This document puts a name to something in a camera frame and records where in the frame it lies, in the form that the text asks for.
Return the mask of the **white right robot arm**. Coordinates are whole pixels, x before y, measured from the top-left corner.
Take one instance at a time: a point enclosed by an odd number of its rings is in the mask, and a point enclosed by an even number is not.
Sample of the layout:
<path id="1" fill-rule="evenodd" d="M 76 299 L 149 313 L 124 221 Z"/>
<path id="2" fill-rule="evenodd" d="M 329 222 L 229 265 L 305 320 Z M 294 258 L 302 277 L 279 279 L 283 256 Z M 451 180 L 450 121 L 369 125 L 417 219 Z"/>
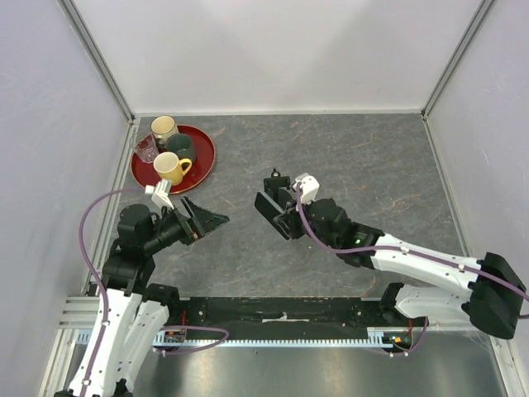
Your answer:
<path id="1" fill-rule="evenodd" d="M 467 320 L 481 332 L 510 340 L 526 317 L 527 289 L 499 254 L 479 259 L 413 245 L 352 221 L 334 199 L 316 199 L 317 188 L 304 182 L 266 193 L 273 202 L 269 221 L 286 239 L 307 235 L 348 265 L 427 283 L 425 288 L 393 283 L 385 290 L 378 312 L 388 325 L 416 318 Z"/>

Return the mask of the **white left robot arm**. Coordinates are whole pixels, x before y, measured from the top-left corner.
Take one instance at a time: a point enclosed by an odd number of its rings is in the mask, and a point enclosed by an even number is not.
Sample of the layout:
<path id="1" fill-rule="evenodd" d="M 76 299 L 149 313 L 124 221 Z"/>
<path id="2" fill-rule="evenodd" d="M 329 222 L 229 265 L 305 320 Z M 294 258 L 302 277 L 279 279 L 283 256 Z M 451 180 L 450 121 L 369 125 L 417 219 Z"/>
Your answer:
<path id="1" fill-rule="evenodd" d="M 141 203 L 122 209 L 109 256 L 93 272 L 100 295 L 88 347 L 60 396 L 131 396 L 156 335 L 180 319 L 178 289 L 150 282 L 154 255 L 176 242 L 190 246 L 229 221 L 181 202 L 185 214 L 170 205 L 160 213 Z"/>

